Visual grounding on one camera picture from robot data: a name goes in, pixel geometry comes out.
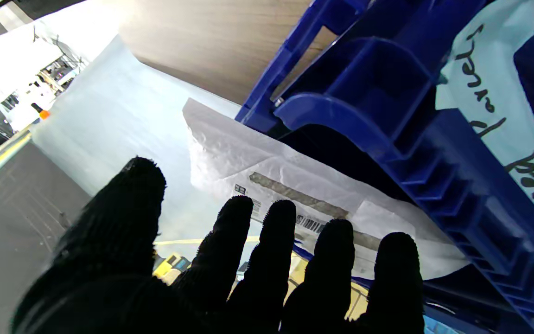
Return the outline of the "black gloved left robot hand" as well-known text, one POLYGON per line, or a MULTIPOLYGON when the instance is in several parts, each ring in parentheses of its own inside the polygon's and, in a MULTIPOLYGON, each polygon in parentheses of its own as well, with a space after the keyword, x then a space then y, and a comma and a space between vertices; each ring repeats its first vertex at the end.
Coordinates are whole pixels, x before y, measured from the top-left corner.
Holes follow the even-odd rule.
POLYGON ((350 307, 352 224, 333 219, 318 236, 304 281, 288 293, 296 207, 274 202, 244 278, 236 277, 254 202, 230 198, 189 268, 172 284, 153 275, 166 182, 136 157, 83 208, 48 268, 19 303, 12 334, 423 334, 418 250, 403 232, 386 235, 368 305, 350 307))

